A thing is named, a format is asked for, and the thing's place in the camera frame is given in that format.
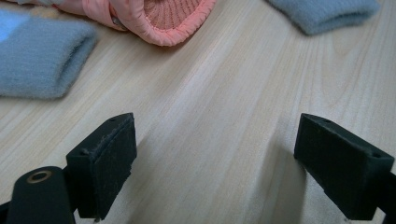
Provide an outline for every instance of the knit sock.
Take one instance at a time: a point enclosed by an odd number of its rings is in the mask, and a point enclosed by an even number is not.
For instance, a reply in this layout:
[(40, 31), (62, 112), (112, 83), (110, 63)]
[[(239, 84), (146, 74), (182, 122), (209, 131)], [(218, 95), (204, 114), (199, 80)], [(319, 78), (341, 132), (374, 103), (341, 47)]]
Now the knit sock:
[(0, 9), (0, 95), (64, 96), (95, 42), (96, 32), (85, 22)]
[(379, 9), (375, 0), (269, 0), (307, 35), (359, 25)]

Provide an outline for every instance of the pink knit hat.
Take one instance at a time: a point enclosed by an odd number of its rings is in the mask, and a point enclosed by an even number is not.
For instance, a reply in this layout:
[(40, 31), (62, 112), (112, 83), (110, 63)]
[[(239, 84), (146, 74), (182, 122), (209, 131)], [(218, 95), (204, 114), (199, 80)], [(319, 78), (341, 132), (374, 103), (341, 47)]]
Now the pink knit hat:
[(33, 0), (86, 15), (117, 30), (130, 30), (149, 43), (174, 46), (205, 21), (216, 0)]

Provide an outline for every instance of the wooden table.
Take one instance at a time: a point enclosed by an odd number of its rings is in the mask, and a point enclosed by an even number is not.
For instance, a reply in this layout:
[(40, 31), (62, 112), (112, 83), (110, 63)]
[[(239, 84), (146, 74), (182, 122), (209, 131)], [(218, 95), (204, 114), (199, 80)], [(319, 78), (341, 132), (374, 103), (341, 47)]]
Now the wooden table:
[(348, 223), (292, 152), (305, 112), (396, 156), (396, 1), (379, 2), (362, 26), (308, 37), (265, 1), (218, 0), (174, 48), (93, 22), (99, 42), (63, 99), (0, 98), (0, 203), (134, 112), (138, 157), (101, 223)]

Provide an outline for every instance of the light wood tabletop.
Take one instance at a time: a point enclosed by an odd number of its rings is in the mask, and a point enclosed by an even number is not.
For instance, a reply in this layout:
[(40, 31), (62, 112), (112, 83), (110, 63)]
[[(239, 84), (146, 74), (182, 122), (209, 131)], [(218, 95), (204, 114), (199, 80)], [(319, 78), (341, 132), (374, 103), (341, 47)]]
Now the light wood tabletop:
[(218, 0), (172, 48), (91, 21), (99, 41), (64, 98), (0, 97), (0, 203), (133, 112), (137, 159), (101, 223), (381, 223), (345, 219), (292, 156), (301, 113), (396, 156), (396, 1), (379, 3), (361, 26), (306, 36), (266, 1)]

